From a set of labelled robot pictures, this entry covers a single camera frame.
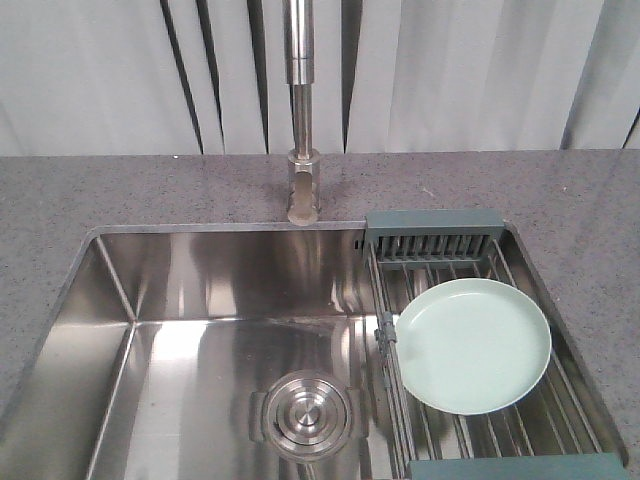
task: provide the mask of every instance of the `gray speckled countertop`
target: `gray speckled countertop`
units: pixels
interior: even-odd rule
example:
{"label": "gray speckled countertop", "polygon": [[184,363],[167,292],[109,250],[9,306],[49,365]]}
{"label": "gray speckled countertop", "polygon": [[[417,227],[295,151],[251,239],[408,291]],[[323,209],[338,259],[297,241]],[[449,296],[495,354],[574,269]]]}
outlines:
{"label": "gray speckled countertop", "polygon": [[[0,159],[0,411],[97,225],[285,221],[281,156]],[[515,224],[640,479],[640,150],[327,156],[323,220],[493,207]]]}

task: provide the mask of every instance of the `faucet spout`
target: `faucet spout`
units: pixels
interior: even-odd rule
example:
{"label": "faucet spout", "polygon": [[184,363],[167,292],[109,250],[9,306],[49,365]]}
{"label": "faucet spout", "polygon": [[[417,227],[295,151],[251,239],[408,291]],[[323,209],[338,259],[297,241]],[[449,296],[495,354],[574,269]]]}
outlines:
{"label": "faucet spout", "polygon": [[283,0],[284,48],[290,85],[294,149],[289,153],[287,217],[296,225],[318,220],[319,155],[312,147],[313,1]]}

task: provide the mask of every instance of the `drain strainer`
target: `drain strainer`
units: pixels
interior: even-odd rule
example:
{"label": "drain strainer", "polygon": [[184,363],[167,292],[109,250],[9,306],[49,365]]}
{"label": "drain strainer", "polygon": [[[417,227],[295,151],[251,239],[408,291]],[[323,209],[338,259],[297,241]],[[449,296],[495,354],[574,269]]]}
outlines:
{"label": "drain strainer", "polygon": [[282,456],[298,463],[336,453],[349,439],[351,423],[346,389],[315,371],[282,377],[263,405],[265,437]]}

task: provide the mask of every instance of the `dish rack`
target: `dish rack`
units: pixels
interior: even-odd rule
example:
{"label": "dish rack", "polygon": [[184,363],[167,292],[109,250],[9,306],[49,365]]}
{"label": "dish rack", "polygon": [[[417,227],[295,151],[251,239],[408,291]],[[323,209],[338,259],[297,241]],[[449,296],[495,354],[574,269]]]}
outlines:
{"label": "dish rack", "polygon": [[[496,212],[372,212],[366,219],[364,255],[397,478],[405,478],[417,460],[609,452],[626,464],[622,440],[580,368],[557,310],[517,234]],[[517,403],[484,415],[449,414],[419,402],[403,387],[396,352],[394,323],[406,305],[432,286],[465,277],[524,291],[545,313],[553,338],[549,367],[538,385]]]}

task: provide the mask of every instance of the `metal rack bar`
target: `metal rack bar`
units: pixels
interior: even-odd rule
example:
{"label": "metal rack bar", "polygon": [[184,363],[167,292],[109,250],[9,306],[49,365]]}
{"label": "metal rack bar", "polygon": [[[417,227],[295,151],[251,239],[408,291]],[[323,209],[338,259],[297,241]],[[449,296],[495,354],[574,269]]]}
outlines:
{"label": "metal rack bar", "polygon": [[[373,245],[370,245],[369,248],[368,263],[374,287],[374,303],[376,305],[376,314],[378,318],[378,331],[379,335],[385,335],[386,337],[384,332],[388,327],[384,324],[384,317],[385,313],[390,312],[390,302]],[[383,370],[385,377],[389,382],[387,396],[391,410],[391,423],[394,430],[394,450],[396,452],[397,475],[399,477],[404,477],[406,466],[409,461],[417,459],[415,442],[413,440],[406,393],[398,367],[398,354],[396,352],[395,339],[383,338],[380,339],[380,341],[383,343],[381,345]]]}

